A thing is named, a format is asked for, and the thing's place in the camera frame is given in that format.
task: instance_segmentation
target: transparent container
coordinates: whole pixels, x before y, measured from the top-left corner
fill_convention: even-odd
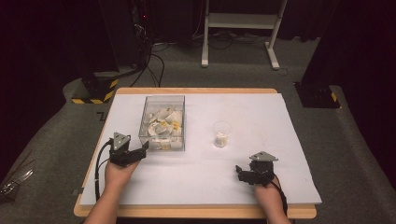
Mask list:
[[[184,151],[184,95],[153,95],[146,97],[139,138],[148,141],[148,150]]]

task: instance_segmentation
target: white paper sheet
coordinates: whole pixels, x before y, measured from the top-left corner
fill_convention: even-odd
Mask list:
[[[288,203],[321,203],[301,144],[279,93],[184,94],[186,151],[148,152],[126,187],[121,204],[253,204],[254,188],[238,181],[235,165],[249,170],[249,156],[265,151],[274,162]],[[117,94],[103,129],[101,147],[114,132],[130,134],[130,149],[141,147],[140,120],[147,95]],[[213,145],[213,124],[233,126],[228,146]],[[108,158],[106,148],[101,161]],[[101,192],[104,168],[100,170]],[[94,168],[80,201],[95,204]]]

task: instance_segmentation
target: cup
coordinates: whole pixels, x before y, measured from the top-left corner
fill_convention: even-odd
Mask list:
[[[228,137],[230,136],[233,127],[231,124],[224,120],[218,121],[213,125],[213,132],[215,135],[215,146],[225,147],[227,146]]]

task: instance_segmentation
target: person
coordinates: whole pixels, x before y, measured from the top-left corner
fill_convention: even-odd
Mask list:
[[[125,168],[112,162],[107,163],[104,191],[88,214],[84,224],[116,223],[120,196],[139,162],[134,162]],[[273,182],[279,186],[277,178],[274,178]],[[266,187],[255,185],[255,193],[257,201],[266,215],[269,224],[290,223],[283,212],[279,192],[273,184],[270,183]]]

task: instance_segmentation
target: white metal stand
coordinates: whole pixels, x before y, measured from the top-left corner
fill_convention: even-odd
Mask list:
[[[205,33],[204,45],[202,50],[202,67],[209,66],[209,46],[208,46],[208,30],[209,27],[223,27],[223,28],[248,28],[248,29],[268,29],[273,30],[270,42],[265,42],[270,57],[271,65],[274,70],[279,69],[274,53],[274,44],[276,35],[282,22],[283,12],[288,0],[282,0],[280,9],[276,15],[257,15],[257,14],[234,14],[234,13],[210,13],[209,0],[206,0],[205,9]]]

